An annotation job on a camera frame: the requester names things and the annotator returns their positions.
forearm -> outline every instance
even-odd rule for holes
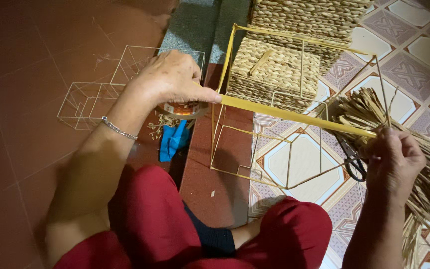
[[[343,259],[343,269],[399,269],[402,266],[404,205],[367,196]]]
[[[126,89],[107,119],[137,135],[152,102],[137,89]],[[54,195],[50,221],[69,220],[100,212],[114,195],[134,140],[100,123],[69,162],[67,174]]]

chain bracelet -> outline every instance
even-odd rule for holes
[[[112,124],[112,122],[108,121],[106,116],[102,116],[102,121],[103,121],[107,126],[109,126],[112,130],[114,130],[114,131],[118,132],[119,134],[121,134],[121,135],[123,135],[123,136],[125,136],[125,137],[128,137],[128,138],[130,138],[130,139],[137,140],[137,136],[134,136],[134,135],[128,134],[128,133],[126,133],[126,132],[124,132],[124,131],[120,130],[116,125],[113,125],[113,124]]]

tiled floor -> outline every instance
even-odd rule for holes
[[[68,86],[108,82],[125,45],[159,46],[175,5],[0,1],[0,268],[43,268],[43,220],[58,175],[88,134],[57,121]]]
[[[430,137],[430,10],[415,0],[378,0],[365,19],[353,32],[352,47],[377,53],[388,100],[394,98],[392,116],[403,125]],[[320,78],[319,89],[328,96],[336,94],[371,59],[370,56],[344,53],[331,70]],[[372,87],[381,94],[376,65],[369,65],[343,90],[349,96],[360,87]],[[254,132],[293,143],[288,185],[343,162],[344,154],[336,139],[319,129],[255,113]],[[287,143],[260,138],[255,145],[253,167],[263,177],[286,185],[288,171]],[[252,171],[252,176],[260,177]],[[333,170],[290,191],[282,191],[261,183],[251,182],[249,218],[260,217],[273,203],[272,197],[291,195],[303,201],[321,205],[331,217],[333,233],[322,264],[323,269],[341,267],[357,218],[362,209],[366,186],[352,180],[344,169]],[[424,231],[430,242],[430,233]],[[430,268],[430,248],[419,248],[420,268]]]

straw scrap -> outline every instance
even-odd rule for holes
[[[353,92],[351,98],[341,98],[338,101],[338,105],[338,107],[330,107],[333,110],[332,112],[330,111],[330,115],[333,115],[332,120],[334,122],[365,130],[372,130],[380,125],[386,125],[385,110],[373,89],[361,88],[358,92]],[[395,120],[392,120],[391,124],[397,130],[410,132],[419,143],[427,159],[427,165],[415,180],[414,188],[407,203],[412,215],[406,220],[405,229],[409,231],[405,231],[404,234],[416,235],[419,233],[421,224],[424,224],[430,230],[430,225],[426,222],[430,222],[430,138],[416,131],[409,130]],[[354,150],[358,150],[362,145],[367,143],[366,138],[360,138],[353,134],[331,132],[343,138]],[[406,248],[415,246],[412,240],[413,238],[405,239],[404,253],[407,251]]]

red pants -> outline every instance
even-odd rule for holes
[[[54,268],[318,268],[331,236],[320,206],[287,197],[235,258],[204,259],[175,183],[162,168],[124,169],[109,204],[112,231],[79,243]]]

